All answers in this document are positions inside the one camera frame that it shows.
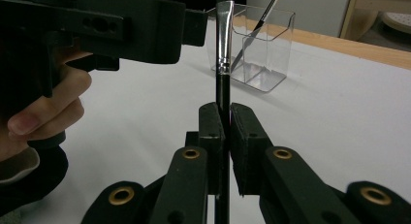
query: white table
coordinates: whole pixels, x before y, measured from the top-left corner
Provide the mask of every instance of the white table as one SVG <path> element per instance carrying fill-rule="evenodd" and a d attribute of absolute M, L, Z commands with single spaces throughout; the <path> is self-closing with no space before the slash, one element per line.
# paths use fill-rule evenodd
<path fill-rule="evenodd" d="M 198 108 L 215 100 L 206 48 L 184 47 L 175 65 L 121 67 L 92 72 L 86 114 L 62 145 L 69 171 L 22 210 L 24 224 L 80 223 L 107 186 L 162 176 L 186 131 L 198 130 Z M 268 94 L 233 82 L 232 102 L 252 108 L 273 143 L 296 150 L 325 183 L 345 191 L 369 180 L 410 202 L 411 71 L 293 43 L 288 76 Z M 231 182 L 231 223 L 264 223 L 258 198 L 242 199 Z"/>

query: silver ferrule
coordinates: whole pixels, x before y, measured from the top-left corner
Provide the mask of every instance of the silver ferrule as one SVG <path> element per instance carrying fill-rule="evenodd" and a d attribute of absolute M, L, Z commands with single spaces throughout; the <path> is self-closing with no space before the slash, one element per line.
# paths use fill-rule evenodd
<path fill-rule="evenodd" d="M 229 75 L 231 67 L 231 42 L 234 2 L 217 3 L 217 75 Z"/>

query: transparent pen holder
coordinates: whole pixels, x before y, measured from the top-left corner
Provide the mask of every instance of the transparent pen holder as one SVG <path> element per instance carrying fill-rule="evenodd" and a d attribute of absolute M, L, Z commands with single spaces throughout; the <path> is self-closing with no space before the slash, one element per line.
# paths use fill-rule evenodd
<path fill-rule="evenodd" d="M 262 8 L 235 5 L 231 78 L 269 92 L 287 78 L 295 13 L 272 10 L 265 24 L 254 31 L 264 11 Z M 215 71 L 215 9 L 208 11 L 206 47 L 211 70 Z"/>

